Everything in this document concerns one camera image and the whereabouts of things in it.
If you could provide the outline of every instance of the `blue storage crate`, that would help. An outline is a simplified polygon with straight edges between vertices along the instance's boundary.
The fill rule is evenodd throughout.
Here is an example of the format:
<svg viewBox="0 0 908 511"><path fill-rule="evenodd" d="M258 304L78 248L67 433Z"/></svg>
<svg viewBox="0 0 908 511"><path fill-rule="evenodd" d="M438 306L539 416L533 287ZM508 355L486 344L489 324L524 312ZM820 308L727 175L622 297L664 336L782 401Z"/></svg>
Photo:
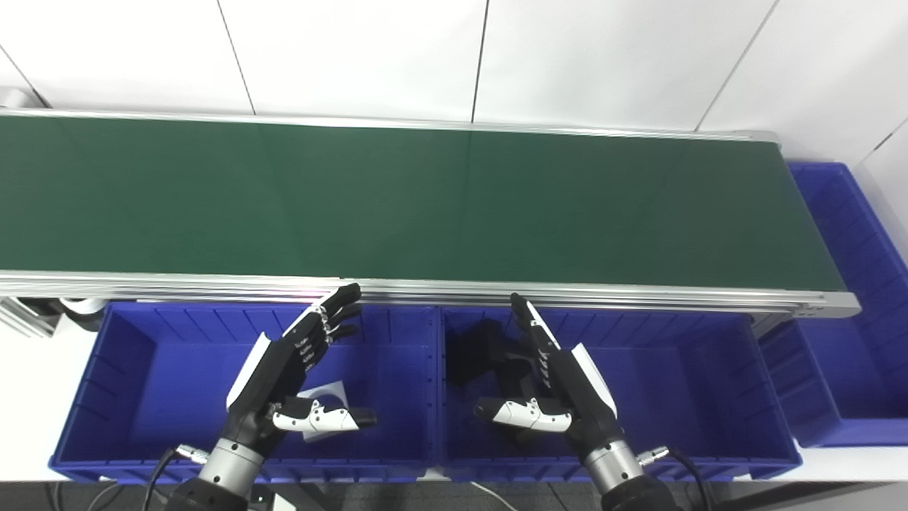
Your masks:
<svg viewBox="0 0 908 511"><path fill-rule="evenodd" d="M587 347L635 452L678 448L712 480L767 478L801 464L746 316L563 309L541 314L562 347L579 342ZM451 307L442 311L446 338L455 339L483 318L501 321L509 336L518 336L509 309ZM444 375L443 364L440 370ZM497 395L491 373L464 387L439 386L446 476L589 480L562 435L517 448L473 415L479 397ZM690 476L671 458L647 472L665 480Z"/></svg>
<svg viewBox="0 0 908 511"><path fill-rule="evenodd" d="M785 416L802 446L908 446L908 271L845 165L789 166L863 311L764 341Z"/></svg>
<svg viewBox="0 0 908 511"><path fill-rule="evenodd" d="M109 306L50 467L77 481L147 482L169 446L211 449L227 392L260 332L277 339L305 305ZM364 306L360 333L340 339L304 388L342 380L351 406L380 423L306 444L290 433L259 482L412 481L435 465L439 311ZM200 467L176 460L163 484Z"/></svg>

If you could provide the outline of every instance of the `cable connector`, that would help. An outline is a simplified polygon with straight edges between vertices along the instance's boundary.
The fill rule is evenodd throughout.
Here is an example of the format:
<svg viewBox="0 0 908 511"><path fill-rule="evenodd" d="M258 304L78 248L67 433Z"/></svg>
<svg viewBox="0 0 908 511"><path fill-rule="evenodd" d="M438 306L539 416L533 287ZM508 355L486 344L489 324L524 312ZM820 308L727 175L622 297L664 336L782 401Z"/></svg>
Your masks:
<svg viewBox="0 0 908 511"><path fill-rule="evenodd" d="M637 462L640 466L652 465L656 462L657 459L661 459L668 456L668 447L656 447L655 449L649 449L637 455Z"/></svg>
<svg viewBox="0 0 908 511"><path fill-rule="evenodd" d="M180 456L189 458L199 465L208 463L208 451L202 451L199 448L187 444L180 444L180 446L176 448L176 453Z"/></svg>

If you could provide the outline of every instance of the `white wall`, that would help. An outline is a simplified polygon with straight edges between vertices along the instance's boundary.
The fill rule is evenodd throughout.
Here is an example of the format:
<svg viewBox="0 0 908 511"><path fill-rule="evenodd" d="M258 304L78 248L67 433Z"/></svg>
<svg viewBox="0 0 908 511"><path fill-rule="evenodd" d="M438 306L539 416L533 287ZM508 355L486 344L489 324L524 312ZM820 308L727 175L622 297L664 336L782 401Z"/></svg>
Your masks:
<svg viewBox="0 0 908 511"><path fill-rule="evenodd" d="M908 261L908 123L853 170L895 248Z"/></svg>
<svg viewBox="0 0 908 511"><path fill-rule="evenodd" d="M0 86L27 78L57 108L775 131L787 157L851 165L905 254L905 128L874 152L908 118L904 0L0 0L0 13Z"/></svg>

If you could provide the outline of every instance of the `robotic hand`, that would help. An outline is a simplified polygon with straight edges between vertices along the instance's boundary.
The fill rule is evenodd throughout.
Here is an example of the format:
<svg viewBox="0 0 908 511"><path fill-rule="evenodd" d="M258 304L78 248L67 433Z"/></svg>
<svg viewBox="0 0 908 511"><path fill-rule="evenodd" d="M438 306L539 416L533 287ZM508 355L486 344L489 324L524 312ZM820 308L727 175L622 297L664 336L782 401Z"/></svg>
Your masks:
<svg viewBox="0 0 908 511"><path fill-rule="evenodd" d="M570 351L561 349L536 308L516 293L511 295L511 310L524 335L523 353L531 352L536 358L543 388L537 395L528 396L526 372L520 370L520 363L526 362L520 358L499 359L499 386L505 388L502 379L509 376L513 389L516 374L523 380L516 387L524 397L516 397L513 392L503 399L482 397L477 402L476 415L497 424L564 434L602 494L603 510L677 509L668 487L644 474L641 462L627 445L617 421L615 401L585 347L581 344ZM647 455L658 456L655 451Z"/></svg>
<svg viewBox="0 0 908 511"><path fill-rule="evenodd" d="M306 373L331 343L356 333L355 325L342 322L360 313L359 299L358 284L341 287L303 311L280 339L259 339L228 395L217 445L209 455L190 453L205 465L198 477L173 491L168 511L245 511L262 462L288 431L351 431L377 424L372 410L326 407L297 397ZM149 487L146 503L150 497Z"/></svg>

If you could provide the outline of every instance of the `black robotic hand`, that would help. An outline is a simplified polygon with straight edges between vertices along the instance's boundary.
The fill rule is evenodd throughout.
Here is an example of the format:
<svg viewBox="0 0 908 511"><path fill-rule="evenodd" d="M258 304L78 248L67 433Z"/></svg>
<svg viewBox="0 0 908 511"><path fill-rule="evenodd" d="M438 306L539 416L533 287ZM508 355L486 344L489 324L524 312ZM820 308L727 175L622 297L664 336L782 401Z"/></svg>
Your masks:
<svg viewBox="0 0 908 511"><path fill-rule="evenodd" d="M476 414L498 424L563 433L602 494L603 509L675 510L667 486L644 474L627 444L615 401L585 347L562 349L536 308L517 293L511 295L511 312L522 332L521 350L535 354L542 387L523 399L483 397Z"/></svg>
<svg viewBox="0 0 908 511"><path fill-rule="evenodd" d="M358 284L340 287L306 308L280 339L259 338L228 395L217 445L198 477L173 491L169 511L245 511L262 463L288 431L351 431L377 424L372 410L297 397L306 373L331 343L357 332L356 325L343 322L361 312L360 297ZM146 503L150 497L151 486Z"/></svg>

